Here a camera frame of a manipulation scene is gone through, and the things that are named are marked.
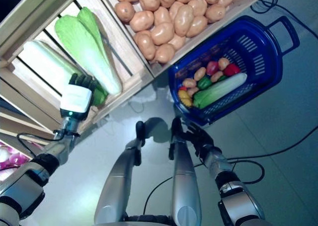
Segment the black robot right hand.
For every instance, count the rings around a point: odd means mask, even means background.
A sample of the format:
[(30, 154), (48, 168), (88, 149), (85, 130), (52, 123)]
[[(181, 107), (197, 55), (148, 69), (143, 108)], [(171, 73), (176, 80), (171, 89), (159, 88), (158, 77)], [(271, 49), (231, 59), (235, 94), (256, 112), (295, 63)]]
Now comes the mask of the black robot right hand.
[(186, 132), (187, 140), (190, 141), (194, 148), (195, 154), (201, 160), (204, 160), (210, 148), (214, 147), (214, 141), (210, 135), (201, 127), (194, 123), (188, 125)]

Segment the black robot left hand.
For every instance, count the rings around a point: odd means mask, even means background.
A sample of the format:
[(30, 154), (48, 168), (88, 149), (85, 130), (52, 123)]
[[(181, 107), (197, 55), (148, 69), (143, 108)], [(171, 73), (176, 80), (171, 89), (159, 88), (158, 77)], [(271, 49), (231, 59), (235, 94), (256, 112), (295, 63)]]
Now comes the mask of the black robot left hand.
[(96, 89), (101, 90), (98, 81), (93, 79), (90, 75), (74, 73), (69, 80), (69, 84), (90, 89), (92, 92), (94, 92)]

